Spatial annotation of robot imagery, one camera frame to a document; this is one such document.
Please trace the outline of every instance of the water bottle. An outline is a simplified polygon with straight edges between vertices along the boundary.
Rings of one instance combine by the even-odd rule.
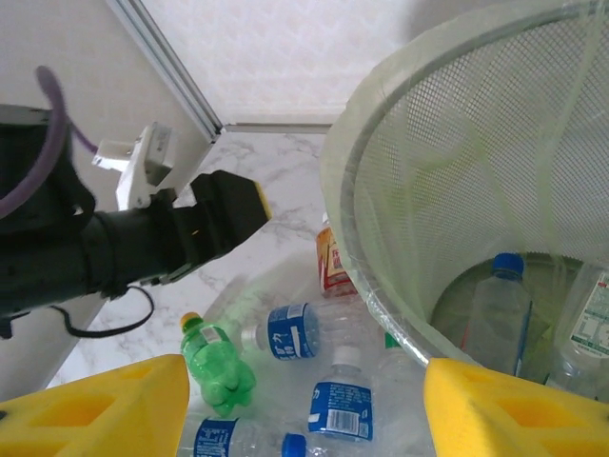
[[[492,272],[476,286],[462,349],[486,368],[518,376],[532,305],[522,286],[524,261],[499,254]]]
[[[545,384],[588,398],[602,391],[609,362],[609,270],[584,264],[567,295],[554,337],[553,366]]]
[[[250,419],[189,413],[177,457],[357,457],[358,449],[323,437],[284,433]]]
[[[308,430],[361,443],[372,441],[372,391],[358,348],[334,350],[330,374],[313,389]]]
[[[359,297],[276,308],[242,330],[241,344],[244,350],[270,351],[279,360],[315,357],[324,346],[358,346],[365,333],[363,312]]]
[[[425,369],[385,334],[384,355],[373,382],[376,455],[435,456],[422,401]]]

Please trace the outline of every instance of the orange bottle label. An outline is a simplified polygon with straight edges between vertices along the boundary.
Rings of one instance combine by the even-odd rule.
[[[320,285],[325,297],[339,297],[357,293],[344,271],[334,234],[330,227],[317,235],[317,257]]]

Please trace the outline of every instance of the yellow foam block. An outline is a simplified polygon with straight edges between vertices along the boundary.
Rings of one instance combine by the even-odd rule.
[[[427,368],[439,457],[609,456],[609,406],[449,359]]]
[[[188,395],[184,358],[165,355],[16,398],[0,457],[175,455]]]

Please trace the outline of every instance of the white wall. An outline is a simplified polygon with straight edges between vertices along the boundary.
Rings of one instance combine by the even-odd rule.
[[[143,0],[225,123],[332,123],[387,55],[506,0]]]
[[[33,71],[48,65],[62,82],[70,117],[95,143],[134,140],[153,121],[176,128],[179,178],[187,181],[206,140],[105,2],[19,0],[3,2],[1,10],[0,104],[46,108]],[[74,145],[76,167],[98,209],[114,209],[118,175],[93,167]],[[101,304],[88,297],[67,308],[76,324],[86,325]],[[14,331],[12,340],[0,341],[0,401],[44,387],[75,344],[56,311],[35,311],[17,320]]]

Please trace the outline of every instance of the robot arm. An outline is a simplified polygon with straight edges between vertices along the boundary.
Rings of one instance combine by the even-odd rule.
[[[0,197],[31,168],[49,111],[0,106]],[[270,218],[258,185],[215,171],[191,183],[196,204],[174,208],[160,189],[171,170],[170,129],[151,126],[133,145],[102,143],[94,161],[120,169],[121,210],[95,201],[71,164],[70,135],[44,184],[0,218],[0,336],[31,310],[100,292],[115,298],[134,282],[165,284],[231,252]]]

